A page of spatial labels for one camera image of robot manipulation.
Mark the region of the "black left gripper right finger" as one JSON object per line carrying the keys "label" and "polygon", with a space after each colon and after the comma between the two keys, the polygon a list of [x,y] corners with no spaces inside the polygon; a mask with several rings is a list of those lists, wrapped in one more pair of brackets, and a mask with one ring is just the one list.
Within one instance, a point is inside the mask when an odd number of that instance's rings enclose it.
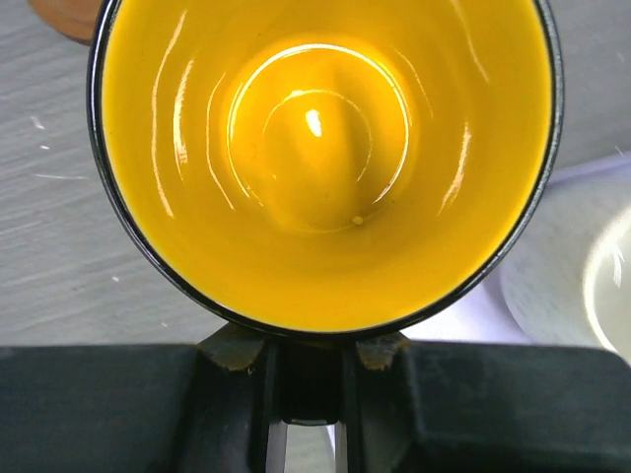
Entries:
{"label": "black left gripper right finger", "polygon": [[417,472],[413,409],[394,333],[355,342],[341,358],[341,401],[335,425],[337,472]]}

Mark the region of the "yellow mug black outside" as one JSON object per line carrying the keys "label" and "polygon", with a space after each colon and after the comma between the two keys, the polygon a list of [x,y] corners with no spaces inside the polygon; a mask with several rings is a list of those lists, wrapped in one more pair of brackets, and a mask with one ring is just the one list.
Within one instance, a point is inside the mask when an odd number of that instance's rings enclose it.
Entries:
{"label": "yellow mug black outside", "polygon": [[181,293],[278,345],[280,418],[459,301],[530,222],[563,114],[546,1],[106,1],[95,162]]}

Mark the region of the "brown wooden coaster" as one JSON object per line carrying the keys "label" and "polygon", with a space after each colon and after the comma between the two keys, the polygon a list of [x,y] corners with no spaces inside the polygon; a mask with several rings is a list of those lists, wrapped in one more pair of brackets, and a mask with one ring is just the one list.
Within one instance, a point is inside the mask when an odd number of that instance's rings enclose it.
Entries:
{"label": "brown wooden coaster", "polygon": [[58,33],[80,44],[92,42],[102,0],[29,0],[38,17]]}

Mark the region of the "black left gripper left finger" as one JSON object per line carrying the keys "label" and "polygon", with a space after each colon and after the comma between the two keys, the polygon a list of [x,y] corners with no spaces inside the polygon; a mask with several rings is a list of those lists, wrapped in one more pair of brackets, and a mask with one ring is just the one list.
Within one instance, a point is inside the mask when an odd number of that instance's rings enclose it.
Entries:
{"label": "black left gripper left finger", "polygon": [[189,428],[191,472],[282,472],[278,345],[227,324],[200,344]]}

